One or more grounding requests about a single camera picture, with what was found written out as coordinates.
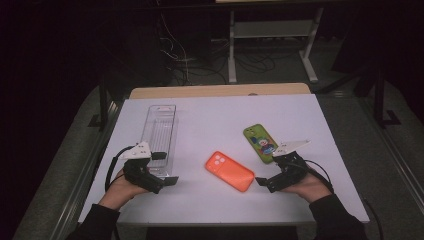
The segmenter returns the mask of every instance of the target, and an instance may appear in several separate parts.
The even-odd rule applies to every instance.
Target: transparent container
[[[178,120],[175,105],[150,106],[141,141],[149,143],[152,152],[165,152],[164,159],[152,160],[147,165],[151,174],[168,177],[172,174]]]

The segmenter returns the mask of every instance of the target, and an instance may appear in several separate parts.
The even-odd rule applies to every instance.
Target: hand
[[[331,195],[330,190],[314,175],[308,173],[299,183],[287,187],[282,192],[296,193],[308,203]]]
[[[100,200],[99,205],[119,210],[136,195],[148,192],[146,189],[128,182],[123,174],[123,170],[118,172],[112,185]]]

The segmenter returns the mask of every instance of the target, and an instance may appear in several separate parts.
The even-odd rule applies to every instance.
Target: desk
[[[236,90],[239,86],[245,93],[251,92],[251,89],[261,89],[259,84],[245,87],[234,85],[230,88]],[[264,87],[272,86],[275,89],[284,88],[284,84],[266,84]],[[200,88],[208,90],[220,87]],[[192,87],[179,89],[191,92]],[[134,90],[133,97],[137,96],[136,92],[139,91]],[[274,164],[263,164],[244,139],[243,129],[255,123],[263,124],[277,142],[311,140],[298,153],[323,166],[347,210],[360,221],[369,221],[318,101],[315,95],[308,91],[305,93],[175,96],[125,101],[79,221],[84,220],[91,204],[98,202],[103,195],[106,172],[112,157],[124,147],[140,141],[147,110],[155,104],[177,106],[179,123],[172,175],[180,178],[177,185],[165,187],[157,195],[151,193],[135,197],[121,209],[118,222],[144,226],[294,225],[313,222],[308,204],[295,195],[281,192],[271,194],[256,182],[241,193],[204,169],[206,160],[219,150],[253,170],[256,176],[268,178],[276,175],[279,168]],[[123,160],[118,161],[114,175],[123,164]]]

